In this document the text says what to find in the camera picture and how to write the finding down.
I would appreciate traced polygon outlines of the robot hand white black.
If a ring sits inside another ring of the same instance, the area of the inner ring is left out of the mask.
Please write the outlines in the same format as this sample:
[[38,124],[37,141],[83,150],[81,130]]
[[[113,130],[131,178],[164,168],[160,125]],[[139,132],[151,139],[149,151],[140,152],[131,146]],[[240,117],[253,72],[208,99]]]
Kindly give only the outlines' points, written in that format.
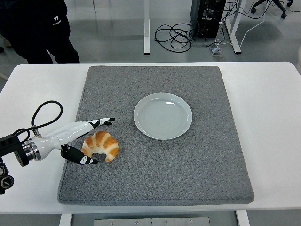
[[26,142],[29,146],[28,158],[29,160],[40,161],[45,159],[51,151],[60,150],[61,156],[73,163],[81,165],[97,164],[97,160],[68,144],[100,125],[111,125],[114,120],[114,118],[102,118],[73,122],[49,133],[45,137],[32,137]]

